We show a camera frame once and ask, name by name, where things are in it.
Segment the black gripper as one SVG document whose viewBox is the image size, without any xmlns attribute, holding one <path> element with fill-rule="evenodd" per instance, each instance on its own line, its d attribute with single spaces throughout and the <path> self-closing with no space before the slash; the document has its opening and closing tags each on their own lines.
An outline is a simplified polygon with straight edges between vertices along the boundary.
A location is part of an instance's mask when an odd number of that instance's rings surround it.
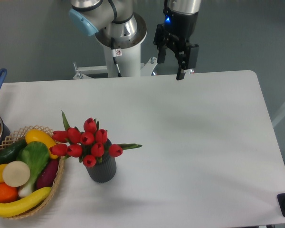
<svg viewBox="0 0 285 228">
<path fill-rule="evenodd" d="M 195 68 L 197 63 L 199 45 L 191 44 L 190 37 L 194 32 L 198 13 L 164 11 L 164 14 L 164 23 L 157 25 L 153 41 L 158 49 L 157 63 L 165 62 L 166 49 L 170 49 L 174 52 L 179 65 L 176 80 L 183 80 L 185 71 Z"/>
</svg>

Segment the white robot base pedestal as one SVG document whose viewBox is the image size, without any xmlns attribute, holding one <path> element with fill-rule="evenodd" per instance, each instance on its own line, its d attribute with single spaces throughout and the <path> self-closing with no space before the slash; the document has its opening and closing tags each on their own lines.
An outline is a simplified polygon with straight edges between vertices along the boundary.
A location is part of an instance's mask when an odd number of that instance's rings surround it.
<svg viewBox="0 0 285 228">
<path fill-rule="evenodd" d="M 73 63 L 73 78 L 91 79 L 96 75 L 107 75 L 108 78 L 156 75 L 156 57 L 150 57 L 145 63 L 141 61 L 141 44 L 146 35 L 146 23 L 135 12 L 125 23 L 110 23 L 95 34 L 104 50 L 105 65 L 77 67 Z"/>
</svg>

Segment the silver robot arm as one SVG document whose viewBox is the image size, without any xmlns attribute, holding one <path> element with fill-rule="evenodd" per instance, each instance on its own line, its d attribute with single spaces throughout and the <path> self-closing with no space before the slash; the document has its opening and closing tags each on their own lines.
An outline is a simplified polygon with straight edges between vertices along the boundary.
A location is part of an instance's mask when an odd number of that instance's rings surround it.
<svg viewBox="0 0 285 228">
<path fill-rule="evenodd" d="M 109 77 L 151 75 L 171 50 L 178 62 L 177 80 L 197 63 L 199 46 L 190 43 L 197 22 L 199 0 L 166 0 L 164 22 L 158 24 L 153 43 L 158 55 L 142 66 L 141 44 L 147 35 L 144 19 L 133 10 L 132 0 L 73 0 L 69 17 L 85 35 L 103 46 Z"/>
</svg>

